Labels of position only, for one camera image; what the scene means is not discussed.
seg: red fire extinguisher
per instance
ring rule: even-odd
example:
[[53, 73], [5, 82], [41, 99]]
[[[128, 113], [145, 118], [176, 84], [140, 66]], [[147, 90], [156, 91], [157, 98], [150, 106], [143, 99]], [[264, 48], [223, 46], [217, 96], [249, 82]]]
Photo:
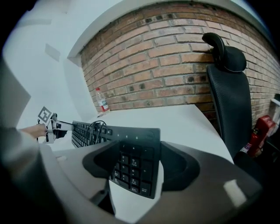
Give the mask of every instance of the red fire extinguisher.
[[250, 141], [240, 150], [241, 152], [247, 153], [249, 149], [252, 147], [252, 145], [257, 143], [257, 140], [259, 138], [258, 132], [259, 129], [257, 128], [253, 130]]

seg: office chair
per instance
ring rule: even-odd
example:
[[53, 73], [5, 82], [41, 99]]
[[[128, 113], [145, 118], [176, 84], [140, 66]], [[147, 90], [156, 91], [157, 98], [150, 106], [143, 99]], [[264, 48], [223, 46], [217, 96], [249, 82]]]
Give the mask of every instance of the office chair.
[[252, 128], [250, 89], [243, 73], [246, 58], [241, 50], [225, 46], [215, 33], [204, 34], [202, 40], [214, 47], [215, 64], [207, 66], [207, 75], [220, 136], [235, 165], [264, 184], [266, 175], [262, 168], [246, 153], [239, 152], [250, 141]]

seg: water bottle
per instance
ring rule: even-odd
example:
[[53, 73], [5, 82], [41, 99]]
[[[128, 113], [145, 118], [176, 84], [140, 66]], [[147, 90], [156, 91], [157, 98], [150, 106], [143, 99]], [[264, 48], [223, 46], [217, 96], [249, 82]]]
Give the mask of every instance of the water bottle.
[[96, 90], [96, 99], [97, 99], [98, 105], [101, 108], [101, 111], [104, 114], [110, 112], [107, 101], [104, 97], [104, 94], [100, 91], [100, 88], [96, 88], [95, 90]]

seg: keyboard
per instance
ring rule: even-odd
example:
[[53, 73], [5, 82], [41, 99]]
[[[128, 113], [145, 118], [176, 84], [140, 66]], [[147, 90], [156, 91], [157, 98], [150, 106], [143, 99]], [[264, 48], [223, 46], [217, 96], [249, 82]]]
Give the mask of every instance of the keyboard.
[[[95, 144], [101, 125], [94, 127], [90, 143], [89, 123], [73, 122], [72, 144], [76, 148]], [[131, 128], [103, 126], [97, 144], [117, 140], [120, 154], [109, 180], [135, 194], [155, 197], [158, 164], [160, 160], [160, 130], [155, 128]]]

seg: red and white label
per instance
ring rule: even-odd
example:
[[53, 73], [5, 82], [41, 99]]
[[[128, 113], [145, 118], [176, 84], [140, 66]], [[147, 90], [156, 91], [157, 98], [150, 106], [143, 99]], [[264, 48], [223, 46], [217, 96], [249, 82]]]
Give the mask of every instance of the red and white label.
[[102, 112], [109, 110], [108, 104], [105, 99], [99, 100], [98, 105], [101, 107]]

